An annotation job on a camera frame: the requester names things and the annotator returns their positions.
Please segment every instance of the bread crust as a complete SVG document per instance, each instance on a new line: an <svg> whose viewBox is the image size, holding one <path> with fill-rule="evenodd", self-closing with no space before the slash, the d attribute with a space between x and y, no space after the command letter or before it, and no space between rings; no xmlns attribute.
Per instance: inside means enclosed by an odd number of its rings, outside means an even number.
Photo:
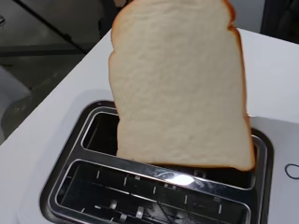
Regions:
<svg viewBox="0 0 299 224"><path fill-rule="evenodd" d="M238 45L239 48L239 52L240 52L240 59L241 59L241 66L242 66L242 79L243 79L243 118L247 124L247 129L248 129L248 136L249 136L249 143L250 143L250 148L251 148L251 164L252 166L249 169L243 169L242 167L237 167L234 166L232 167L231 165L186 165L189 167L202 167L202 168L235 168L237 170L246 172L249 170L252 170L255 167L255 153L254 153L254 145L253 142L251 140L251 128L250 128L250 119L249 116L247 114L247 86L246 86L246 77L245 77L245 64L244 64L244 56L243 56L243 48L242 48L242 40L241 40L241 36L240 33L238 32L238 30L235 28L234 26L234 21L235 21L235 9L233 8L233 6L230 4L230 2L228 0L220 0L223 2L223 4L225 5L225 7L228 9L229 15L230 15L230 21L228 23L227 29L229 31L231 31L234 35L235 35L235 41ZM115 33L114 30L116 29L117 26L119 26L120 23L120 17L121 14L124 13L125 10L128 10L130 7L133 7L135 3L135 0L130 2L120 13L119 15L116 17L116 19L113 21L112 24L112 32L111 32L111 42L112 42L112 46L114 47L115 45ZM110 71L111 68L111 58L113 56L113 54L115 53L115 50L113 50L113 52L111 53L109 59L108 59L108 68ZM111 75L109 74L109 82L111 85ZM172 164L172 163L163 163L160 165L177 165L177 164Z"/></svg>

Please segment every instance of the white bread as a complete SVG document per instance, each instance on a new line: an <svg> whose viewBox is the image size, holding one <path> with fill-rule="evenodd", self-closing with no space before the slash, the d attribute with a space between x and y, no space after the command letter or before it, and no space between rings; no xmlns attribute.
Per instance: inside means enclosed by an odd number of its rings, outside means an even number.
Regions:
<svg viewBox="0 0 299 224"><path fill-rule="evenodd" d="M135 0L112 27L118 154L196 167L254 167L241 40L227 0Z"/></svg>

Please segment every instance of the metal toaster slot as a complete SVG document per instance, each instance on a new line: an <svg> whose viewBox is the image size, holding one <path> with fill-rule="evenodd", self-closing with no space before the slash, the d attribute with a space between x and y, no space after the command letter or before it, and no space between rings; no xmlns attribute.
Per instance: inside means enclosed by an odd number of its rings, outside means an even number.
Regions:
<svg viewBox="0 0 299 224"><path fill-rule="evenodd" d="M89 150L116 156L117 127L119 121L119 117L112 113L96 114L83 139L83 147ZM236 186L242 189L252 188L255 180L254 171L241 172L233 168L200 169L192 167L165 166L162 164L161 166L185 174L195 175L223 184Z"/></svg>
<svg viewBox="0 0 299 224"><path fill-rule="evenodd" d="M108 222L245 224L249 215L241 203L86 161L75 162L69 173L58 204Z"/></svg>
<svg viewBox="0 0 299 224"><path fill-rule="evenodd" d="M111 102L90 105L82 113L41 195L48 220L264 223L273 161L264 135L253 132L254 171L152 166L116 157L118 123ZM178 177L188 183L177 182Z"/></svg>

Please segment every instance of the white surface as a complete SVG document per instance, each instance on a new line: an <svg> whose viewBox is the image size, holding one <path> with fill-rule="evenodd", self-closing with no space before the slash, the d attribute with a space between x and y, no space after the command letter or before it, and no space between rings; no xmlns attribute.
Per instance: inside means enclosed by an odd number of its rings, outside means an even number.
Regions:
<svg viewBox="0 0 299 224"><path fill-rule="evenodd" d="M252 121L254 128L270 138L275 151L268 224L297 224L299 180L288 178L284 167L299 164L299 124L260 118ZM293 174L299 176L299 169Z"/></svg>
<svg viewBox="0 0 299 224"><path fill-rule="evenodd" d="M299 46L247 31L241 31L241 35L247 70L249 113L299 123ZM75 99L86 90L109 90L107 58L111 51L108 34L0 146L2 223L16 223L16 211L34 169L38 169L38 159L44 153L49 140L59 132L58 127ZM295 160L298 158L295 157L296 150L289 152L290 157ZM280 155L277 156L278 160L281 158L283 162L284 154ZM294 184L296 182L292 182L292 190L296 187ZM292 201L295 200L292 195L298 192L288 190L287 193L286 197L290 201L287 201L287 204L280 203L278 209L271 211L270 224L280 224L278 220L283 218L281 216L285 217L284 223L297 222L292 219L297 208L289 207L289 204L296 203Z"/></svg>

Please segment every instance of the floor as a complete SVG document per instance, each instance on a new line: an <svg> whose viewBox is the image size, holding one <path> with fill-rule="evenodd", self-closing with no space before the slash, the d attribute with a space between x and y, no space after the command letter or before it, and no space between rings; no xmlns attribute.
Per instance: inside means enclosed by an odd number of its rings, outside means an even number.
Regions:
<svg viewBox="0 0 299 224"><path fill-rule="evenodd" d="M63 33L80 44L100 40L97 23L103 17L101 0L22 0ZM0 1L1 47L69 45L12 0ZM31 96L14 102L0 118L3 138L9 135L82 60L83 54L0 57L0 66L27 87Z"/></svg>

